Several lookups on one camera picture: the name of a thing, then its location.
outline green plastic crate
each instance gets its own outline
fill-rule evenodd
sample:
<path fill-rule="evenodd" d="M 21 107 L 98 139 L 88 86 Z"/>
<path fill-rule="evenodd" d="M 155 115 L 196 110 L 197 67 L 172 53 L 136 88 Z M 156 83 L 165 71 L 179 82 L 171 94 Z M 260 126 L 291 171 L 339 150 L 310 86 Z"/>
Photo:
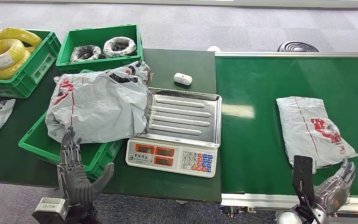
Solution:
<path fill-rule="evenodd" d="M 27 30 L 43 41 L 11 79 L 0 80 L 1 97 L 28 98 L 60 51 L 61 43 L 53 31 Z"/>
<path fill-rule="evenodd" d="M 44 113 L 32 128 L 22 137 L 19 146 L 38 155 L 39 159 L 57 165 L 60 161 L 61 144 L 47 135 Z M 82 144 L 82 162 L 87 176 L 97 179 L 106 164 L 112 162 L 124 140 L 108 143 Z"/>
<path fill-rule="evenodd" d="M 85 62 L 69 62 L 74 47 L 96 45 L 103 49 L 105 42 L 116 36 L 126 36 L 137 44 L 137 55 L 128 57 L 105 58 Z M 104 28 L 75 29 L 67 32 L 55 65 L 66 74 L 79 73 L 83 69 L 104 71 L 143 60 L 142 40 L 137 24 Z"/>

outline weighing scale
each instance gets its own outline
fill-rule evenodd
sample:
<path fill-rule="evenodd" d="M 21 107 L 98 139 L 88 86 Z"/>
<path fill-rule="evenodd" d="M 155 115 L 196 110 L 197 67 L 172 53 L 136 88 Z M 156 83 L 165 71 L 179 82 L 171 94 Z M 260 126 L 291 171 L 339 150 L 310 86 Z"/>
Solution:
<path fill-rule="evenodd" d="M 146 131 L 127 143 L 130 166 L 213 177 L 220 146 L 221 96 L 149 88 Z"/>

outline robotic hand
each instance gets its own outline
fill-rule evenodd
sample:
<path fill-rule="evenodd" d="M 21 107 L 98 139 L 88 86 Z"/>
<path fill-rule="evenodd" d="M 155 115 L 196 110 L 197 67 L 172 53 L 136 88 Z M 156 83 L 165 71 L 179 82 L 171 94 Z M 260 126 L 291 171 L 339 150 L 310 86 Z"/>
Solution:
<path fill-rule="evenodd" d="M 341 168 L 333 176 L 314 187 L 315 202 L 326 215 L 332 215 L 346 204 L 355 178 L 355 169 L 355 164 L 344 158 Z"/>
<path fill-rule="evenodd" d="M 300 206 L 296 205 L 290 211 L 280 214 L 277 224 L 327 224 L 328 216 L 346 204 L 354 178 L 355 164 L 344 158 L 341 168 L 333 176 L 314 187 L 315 201 L 308 212 L 304 206 L 299 208 L 300 203 Z"/>
<path fill-rule="evenodd" d="M 108 163 L 102 175 L 90 183 L 84 171 L 80 153 L 82 138 L 73 141 L 75 131 L 70 126 L 61 143 L 61 162 L 57 165 L 58 184 L 62 197 L 69 205 L 92 203 L 113 176 L 114 163 Z"/>
<path fill-rule="evenodd" d="M 58 184 L 62 198 L 44 197 L 32 216 L 40 224 L 98 224 L 92 202 L 113 176 L 114 163 L 108 163 L 102 175 L 90 183 L 80 153 L 81 138 L 73 141 L 75 131 L 69 127 L 62 138 L 57 165 Z"/>

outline black round object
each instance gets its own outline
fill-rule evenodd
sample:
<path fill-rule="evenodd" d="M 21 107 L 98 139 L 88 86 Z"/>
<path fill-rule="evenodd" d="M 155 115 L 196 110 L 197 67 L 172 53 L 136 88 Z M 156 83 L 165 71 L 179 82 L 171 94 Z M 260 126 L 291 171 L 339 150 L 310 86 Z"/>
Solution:
<path fill-rule="evenodd" d="M 278 52 L 319 52 L 314 46 L 298 42 L 288 41 L 278 47 Z"/>

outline green table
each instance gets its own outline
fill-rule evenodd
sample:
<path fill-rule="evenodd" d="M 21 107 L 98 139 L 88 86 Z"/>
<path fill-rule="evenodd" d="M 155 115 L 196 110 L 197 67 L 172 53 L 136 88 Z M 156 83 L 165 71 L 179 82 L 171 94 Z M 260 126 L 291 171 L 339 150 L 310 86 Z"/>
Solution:
<path fill-rule="evenodd" d="M 217 53 L 213 64 L 206 62 L 213 59 L 211 52 L 145 50 L 145 60 L 155 72 L 153 87 L 215 93 L 217 84 L 223 98 L 221 170 L 218 167 L 216 176 L 207 179 L 129 167 L 122 148 L 108 193 L 219 202 L 222 192 L 263 196 L 262 204 L 289 195 L 294 197 L 288 203 L 292 206 L 296 197 L 275 102 L 279 97 L 322 98 L 329 117 L 358 152 L 358 55 Z M 173 84 L 176 72 L 193 76 L 190 88 Z M 45 112 L 54 87 L 51 77 L 57 74 L 51 68 L 28 100 L 18 100 L 0 130 L 0 182 L 57 186 L 54 166 L 17 147 L 20 137 Z M 22 117 L 29 110 L 32 113 Z M 357 176 L 351 194 L 358 197 L 358 157 L 353 161 Z M 319 169 L 314 183 L 337 168 Z"/>
<path fill-rule="evenodd" d="M 158 88 L 216 93 L 213 52 L 145 49 L 145 61 L 154 74 L 152 86 Z M 193 77 L 190 86 L 176 85 L 176 72 Z M 14 110 L 0 130 L 0 183 L 58 187 L 56 166 L 39 160 L 18 147 L 21 137 L 47 110 L 59 70 L 52 66 L 28 99 L 16 100 Z M 200 178 L 145 168 L 125 163 L 126 143 L 118 152 L 115 174 L 106 193 L 145 197 L 220 202 L 220 157 L 215 177 Z"/>
<path fill-rule="evenodd" d="M 329 118 L 358 153 L 358 55 L 216 54 L 222 192 L 294 195 L 276 98 L 324 100 Z M 356 178 L 351 189 L 358 196 Z M 339 165 L 318 169 L 314 183 Z"/>

